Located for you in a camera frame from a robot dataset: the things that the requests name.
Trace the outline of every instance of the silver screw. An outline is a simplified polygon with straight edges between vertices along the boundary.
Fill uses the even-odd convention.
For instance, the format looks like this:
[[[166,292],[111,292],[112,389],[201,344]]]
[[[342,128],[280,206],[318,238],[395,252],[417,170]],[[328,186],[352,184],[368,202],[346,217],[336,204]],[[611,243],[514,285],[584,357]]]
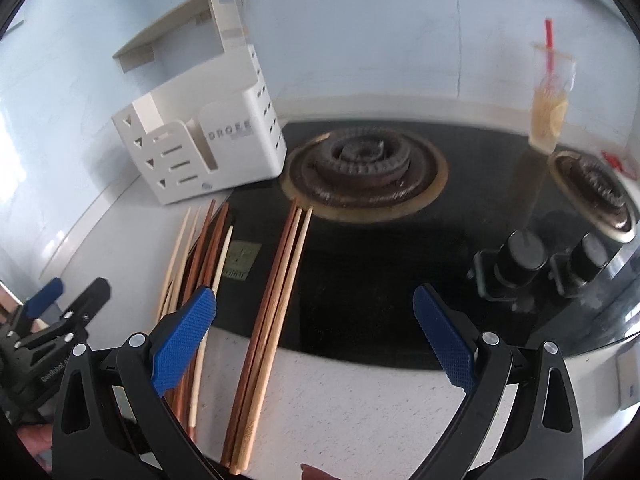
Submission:
[[[482,341],[484,341],[488,345],[495,346],[500,342],[500,338],[493,332],[484,332],[482,334]]]
[[[73,355],[82,355],[84,354],[84,351],[86,350],[86,345],[84,343],[80,343],[76,346],[74,346],[74,349],[72,350]]]
[[[552,341],[546,341],[545,342],[545,350],[547,352],[549,352],[550,354],[557,354],[558,353],[558,346],[556,345],[556,343],[554,343]]]
[[[146,341],[146,337],[144,334],[134,334],[129,338],[129,346],[133,346],[136,348]]]

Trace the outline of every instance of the plastic cup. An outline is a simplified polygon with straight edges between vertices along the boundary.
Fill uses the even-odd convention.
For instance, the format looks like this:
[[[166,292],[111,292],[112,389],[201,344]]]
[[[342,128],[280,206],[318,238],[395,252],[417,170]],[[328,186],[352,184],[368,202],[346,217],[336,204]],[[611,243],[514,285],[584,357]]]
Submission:
[[[529,145],[549,155],[558,144],[569,92],[574,87],[575,59],[568,54],[534,44],[535,85]]]

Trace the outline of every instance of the human hand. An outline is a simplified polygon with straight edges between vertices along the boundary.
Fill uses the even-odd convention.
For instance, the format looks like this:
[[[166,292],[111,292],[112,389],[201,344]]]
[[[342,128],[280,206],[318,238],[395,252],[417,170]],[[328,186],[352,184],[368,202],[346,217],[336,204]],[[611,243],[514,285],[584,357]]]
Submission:
[[[302,469],[302,480],[338,480],[324,471],[307,464],[300,464],[300,469]]]
[[[36,456],[51,448],[52,429],[50,424],[43,426],[23,426],[18,428],[17,434],[29,454]],[[44,460],[36,459],[43,468],[47,468]]]

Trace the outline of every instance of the red straw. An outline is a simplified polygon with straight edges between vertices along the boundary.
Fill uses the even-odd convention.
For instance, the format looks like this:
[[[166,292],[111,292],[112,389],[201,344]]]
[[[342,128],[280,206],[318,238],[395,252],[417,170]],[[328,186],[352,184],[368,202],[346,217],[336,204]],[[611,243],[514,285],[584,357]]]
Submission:
[[[554,71],[554,22],[551,18],[545,20],[545,32],[546,32],[546,72],[551,74]]]

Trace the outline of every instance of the gas stove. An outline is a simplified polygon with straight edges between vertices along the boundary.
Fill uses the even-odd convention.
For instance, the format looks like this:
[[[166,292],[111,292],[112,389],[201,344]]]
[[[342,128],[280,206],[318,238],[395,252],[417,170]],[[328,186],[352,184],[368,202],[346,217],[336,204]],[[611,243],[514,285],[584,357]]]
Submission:
[[[582,353],[640,332],[638,212],[596,158],[540,155],[507,132],[385,121],[283,129],[279,179],[237,188],[234,238],[259,247],[223,278],[215,325],[250,336],[296,197],[314,207],[281,345],[438,368],[412,313],[428,282],[508,344]]]

